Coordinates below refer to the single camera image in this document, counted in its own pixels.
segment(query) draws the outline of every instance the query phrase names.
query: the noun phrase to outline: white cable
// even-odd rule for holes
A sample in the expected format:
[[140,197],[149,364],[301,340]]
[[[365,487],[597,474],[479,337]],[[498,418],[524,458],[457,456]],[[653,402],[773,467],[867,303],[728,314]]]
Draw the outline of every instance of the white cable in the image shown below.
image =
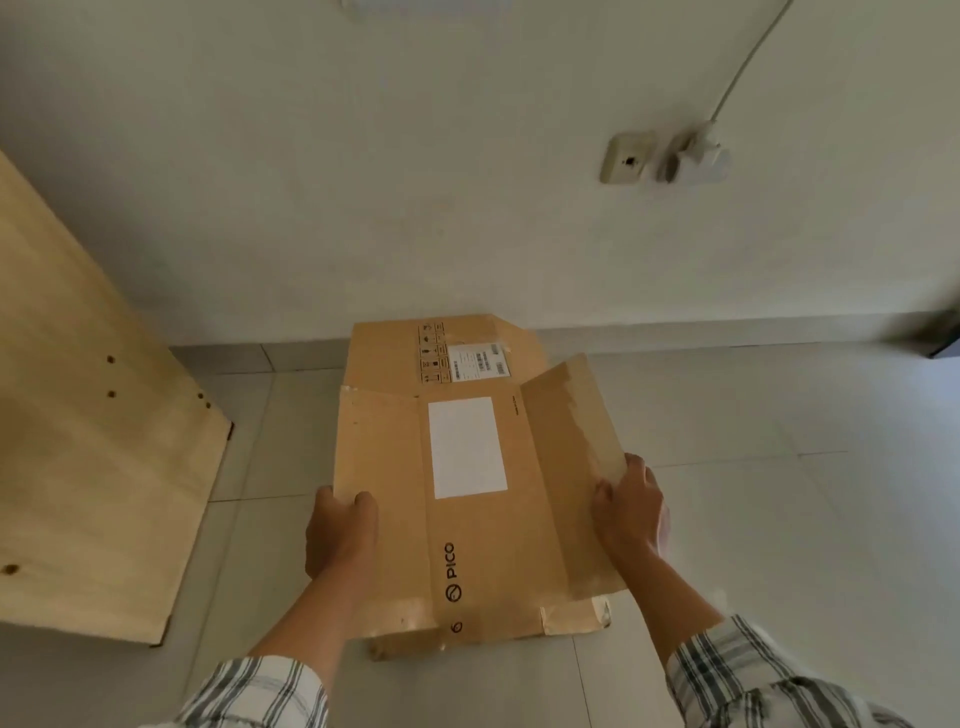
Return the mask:
[[751,50],[750,53],[747,55],[746,60],[744,60],[740,64],[739,69],[737,69],[736,75],[733,77],[733,80],[730,82],[730,85],[727,86],[727,90],[724,91],[723,98],[720,99],[720,103],[717,104],[717,108],[714,110],[713,115],[710,117],[710,121],[717,120],[717,116],[719,116],[720,111],[723,110],[724,105],[727,103],[727,99],[730,98],[730,95],[733,93],[733,90],[736,88],[736,82],[740,80],[740,77],[743,75],[743,72],[747,70],[747,66],[750,65],[750,61],[754,59],[756,52],[760,50],[760,46],[763,45],[763,41],[765,41],[767,37],[774,32],[774,28],[776,28],[780,24],[780,21],[783,20],[783,16],[786,15],[786,12],[788,10],[790,10],[790,6],[793,5],[793,1],[794,0],[786,0],[786,2],[783,4],[783,7],[780,9],[780,12],[777,14],[777,17],[774,18],[774,21],[770,24],[770,27],[767,28],[766,33],[760,36],[760,40],[756,42],[756,45],[754,46],[753,50]]

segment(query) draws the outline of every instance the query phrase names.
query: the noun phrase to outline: open cardboard box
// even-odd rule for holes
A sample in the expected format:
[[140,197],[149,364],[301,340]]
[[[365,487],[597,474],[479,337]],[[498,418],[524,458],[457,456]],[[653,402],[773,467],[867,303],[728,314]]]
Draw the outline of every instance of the open cardboard box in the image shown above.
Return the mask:
[[392,657],[606,626],[593,597],[623,583],[589,503],[624,471],[585,356],[550,369],[491,315],[356,325],[333,487],[373,493],[380,537],[353,636]]

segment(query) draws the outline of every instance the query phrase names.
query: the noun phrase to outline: plaid shirt sleeve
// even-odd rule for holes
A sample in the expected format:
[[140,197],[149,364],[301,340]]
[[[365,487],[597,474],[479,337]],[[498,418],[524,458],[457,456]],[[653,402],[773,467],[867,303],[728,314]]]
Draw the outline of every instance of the plaid shirt sleeve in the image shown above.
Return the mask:
[[325,728],[316,673],[287,657],[229,660],[207,678],[174,723],[157,728]]
[[911,728],[803,669],[741,617],[681,645],[666,681],[688,728]]

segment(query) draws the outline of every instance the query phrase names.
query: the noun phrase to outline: baseboard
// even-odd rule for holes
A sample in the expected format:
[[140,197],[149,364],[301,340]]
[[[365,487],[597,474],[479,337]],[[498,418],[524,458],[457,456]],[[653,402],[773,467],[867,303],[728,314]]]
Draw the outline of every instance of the baseboard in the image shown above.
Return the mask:
[[[936,330],[944,312],[802,316],[737,321],[547,328],[538,331],[552,359],[574,353],[662,352],[677,349],[894,341]],[[195,375],[339,369],[347,363],[347,339],[174,347]]]

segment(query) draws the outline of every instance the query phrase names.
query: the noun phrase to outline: wooden board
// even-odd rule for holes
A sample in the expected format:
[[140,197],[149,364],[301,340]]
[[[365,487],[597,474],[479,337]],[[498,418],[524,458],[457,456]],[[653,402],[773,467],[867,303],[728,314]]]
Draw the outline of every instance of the wooden board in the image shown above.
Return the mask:
[[229,422],[0,154],[0,620],[160,641]]

